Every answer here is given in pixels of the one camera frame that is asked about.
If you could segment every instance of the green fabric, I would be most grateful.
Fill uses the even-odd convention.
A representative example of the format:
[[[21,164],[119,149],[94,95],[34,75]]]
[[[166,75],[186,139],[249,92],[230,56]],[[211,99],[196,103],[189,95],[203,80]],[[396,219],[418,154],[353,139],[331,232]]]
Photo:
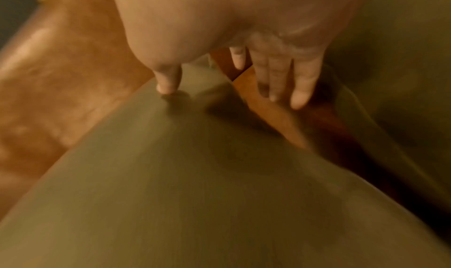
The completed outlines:
[[[367,0],[323,73],[366,151],[451,212],[451,0]]]
[[[0,267],[451,267],[448,248],[356,175],[298,151],[216,70],[152,81],[0,225]]]

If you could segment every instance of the dark gray surface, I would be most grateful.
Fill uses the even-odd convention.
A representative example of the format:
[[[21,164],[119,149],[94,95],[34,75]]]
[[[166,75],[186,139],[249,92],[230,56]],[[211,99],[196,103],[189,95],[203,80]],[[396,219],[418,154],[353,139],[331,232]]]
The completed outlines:
[[[38,6],[37,0],[0,0],[0,48]]]

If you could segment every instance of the hand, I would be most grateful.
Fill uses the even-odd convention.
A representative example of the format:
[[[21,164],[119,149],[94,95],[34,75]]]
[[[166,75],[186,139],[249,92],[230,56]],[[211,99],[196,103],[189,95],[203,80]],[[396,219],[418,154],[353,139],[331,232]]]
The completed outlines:
[[[299,109],[313,93],[327,46],[361,0],[116,2],[130,48],[155,72],[160,93],[177,90],[182,63],[214,48],[230,46],[243,68],[247,46],[261,94],[277,101],[294,79],[291,107]]]

